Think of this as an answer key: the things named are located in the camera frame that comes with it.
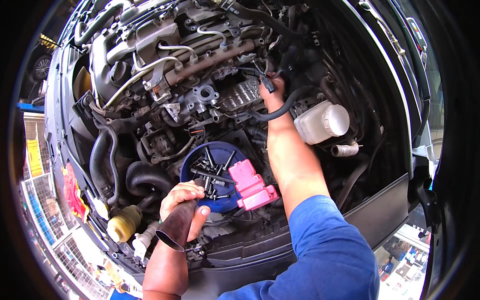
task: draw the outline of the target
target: white plastic cap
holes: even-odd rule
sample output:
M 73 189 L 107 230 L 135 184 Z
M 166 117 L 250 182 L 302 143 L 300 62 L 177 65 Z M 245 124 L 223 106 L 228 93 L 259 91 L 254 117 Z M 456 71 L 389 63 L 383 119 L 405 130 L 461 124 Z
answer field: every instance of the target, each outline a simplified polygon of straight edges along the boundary
M 345 107 L 330 105 L 324 113 L 324 127 L 331 136 L 341 136 L 347 133 L 350 126 L 350 118 Z

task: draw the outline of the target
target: blue shirt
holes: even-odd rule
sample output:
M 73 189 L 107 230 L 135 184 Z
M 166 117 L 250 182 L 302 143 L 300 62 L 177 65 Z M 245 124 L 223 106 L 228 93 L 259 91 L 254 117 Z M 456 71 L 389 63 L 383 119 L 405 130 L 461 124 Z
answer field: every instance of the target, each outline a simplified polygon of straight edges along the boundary
M 332 199 L 317 195 L 303 201 L 289 226 L 298 261 L 276 280 L 255 282 L 218 299 L 377 299 L 375 256 Z

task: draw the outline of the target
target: car tire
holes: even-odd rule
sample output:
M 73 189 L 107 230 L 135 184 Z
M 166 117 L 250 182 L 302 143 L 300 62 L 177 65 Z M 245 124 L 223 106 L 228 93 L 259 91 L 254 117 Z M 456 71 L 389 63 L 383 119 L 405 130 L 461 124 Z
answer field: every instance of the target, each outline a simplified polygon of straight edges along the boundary
M 32 68 L 32 76 L 35 80 L 40 81 L 47 78 L 51 60 L 52 56 L 48 54 L 44 54 L 36 59 Z

